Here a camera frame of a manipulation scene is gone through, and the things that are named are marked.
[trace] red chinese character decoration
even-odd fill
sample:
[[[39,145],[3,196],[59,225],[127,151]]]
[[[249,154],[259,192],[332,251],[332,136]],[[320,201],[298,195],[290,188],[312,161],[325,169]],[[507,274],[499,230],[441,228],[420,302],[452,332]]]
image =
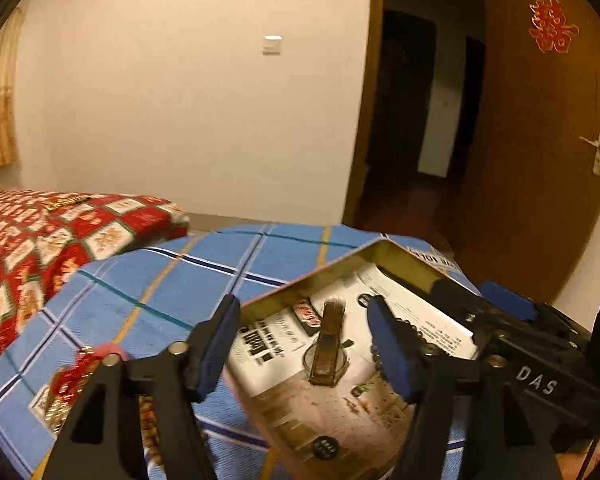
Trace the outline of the red chinese character decoration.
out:
[[[571,46],[570,34],[580,34],[577,25],[567,25],[567,17],[564,15],[562,3],[558,0],[536,0],[530,4],[534,16],[531,22],[534,28],[529,29],[529,34],[536,40],[540,52],[548,52],[555,49],[556,52],[566,53]]]

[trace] brown wooden door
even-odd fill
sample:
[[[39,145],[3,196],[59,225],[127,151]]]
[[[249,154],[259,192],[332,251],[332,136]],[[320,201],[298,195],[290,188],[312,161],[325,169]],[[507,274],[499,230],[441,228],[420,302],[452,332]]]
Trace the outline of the brown wooden door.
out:
[[[579,27],[567,53],[529,34],[536,0],[485,0],[486,58],[474,143],[446,232],[474,283],[551,302],[600,212],[600,19],[559,0]]]

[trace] light switch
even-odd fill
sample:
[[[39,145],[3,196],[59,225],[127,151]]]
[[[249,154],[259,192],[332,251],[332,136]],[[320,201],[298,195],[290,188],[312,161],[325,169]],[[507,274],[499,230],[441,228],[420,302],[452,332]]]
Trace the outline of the light switch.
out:
[[[282,36],[264,36],[262,39],[264,56],[279,56],[282,54]]]

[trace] black round sticker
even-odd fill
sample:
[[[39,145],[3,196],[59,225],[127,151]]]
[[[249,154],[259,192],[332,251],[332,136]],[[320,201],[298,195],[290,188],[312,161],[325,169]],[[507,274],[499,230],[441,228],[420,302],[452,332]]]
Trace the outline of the black round sticker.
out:
[[[314,449],[314,455],[321,460],[331,460],[338,454],[340,450],[340,444],[338,444],[338,441],[332,436],[326,435],[316,438],[312,444],[312,447]]]
[[[369,301],[371,301],[371,294],[360,294],[358,296],[358,304],[364,308],[369,306]]]

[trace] quilt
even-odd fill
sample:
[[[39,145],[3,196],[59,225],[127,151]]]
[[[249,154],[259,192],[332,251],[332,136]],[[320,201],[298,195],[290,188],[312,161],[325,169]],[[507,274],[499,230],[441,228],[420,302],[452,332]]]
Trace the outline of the quilt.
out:
[[[0,357],[0,446],[23,478],[40,471],[54,444],[43,415],[50,382],[86,345],[114,343],[132,358],[157,354],[208,319],[225,294],[247,302],[379,236],[345,226],[240,226],[84,265]],[[426,242],[391,238],[478,293]],[[222,378],[194,409],[219,479],[291,479]],[[454,428],[444,479],[457,477],[462,443],[462,428]],[[150,478],[163,480],[151,449],[146,460]]]
[[[187,228],[180,206],[153,196],[1,192],[0,354],[81,265]]]

